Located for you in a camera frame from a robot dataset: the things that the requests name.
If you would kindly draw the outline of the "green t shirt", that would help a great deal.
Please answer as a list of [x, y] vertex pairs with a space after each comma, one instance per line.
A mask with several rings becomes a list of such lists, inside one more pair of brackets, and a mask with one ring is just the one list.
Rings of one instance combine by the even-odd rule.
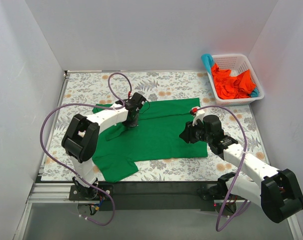
[[166, 170], [164, 160], [206, 158], [205, 142], [187, 144], [179, 137], [192, 120], [190, 109], [199, 105], [199, 98], [153, 101], [142, 108], [136, 127], [118, 123], [100, 133], [92, 161], [105, 181], [133, 176], [139, 172], [137, 162], [147, 164], [144, 181], [163, 181], [155, 170]]

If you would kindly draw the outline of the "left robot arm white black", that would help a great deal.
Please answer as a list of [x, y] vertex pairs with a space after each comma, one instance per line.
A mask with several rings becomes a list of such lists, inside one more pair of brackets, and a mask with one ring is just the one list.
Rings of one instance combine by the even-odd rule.
[[125, 100], [118, 100], [101, 111], [83, 116], [76, 114], [72, 118], [61, 145], [70, 156], [76, 176], [72, 178], [76, 189], [87, 200], [93, 200], [98, 194], [94, 183], [92, 157], [96, 151], [99, 135], [108, 128], [122, 123], [126, 127], [138, 125], [139, 111], [147, 99], [139, 93]]

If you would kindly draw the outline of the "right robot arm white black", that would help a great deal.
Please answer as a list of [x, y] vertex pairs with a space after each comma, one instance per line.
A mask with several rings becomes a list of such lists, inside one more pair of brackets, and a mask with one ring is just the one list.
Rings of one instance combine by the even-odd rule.
[[246, 153], [237, 140], [224, 133], [216, 115], [200, 115], [185, 124], [179, 137], [188, 144], [205, 142], [212, 153], [222, 160], [240, 167], [250, 180], [238, 178], [230, 172], [211, 187], [215, 197], [229, 199], [237, 195], [260, 206], [274, 223], [280, 223], [303, 210], [303, 193], [293, 171], [279, 170], [254, 155]]

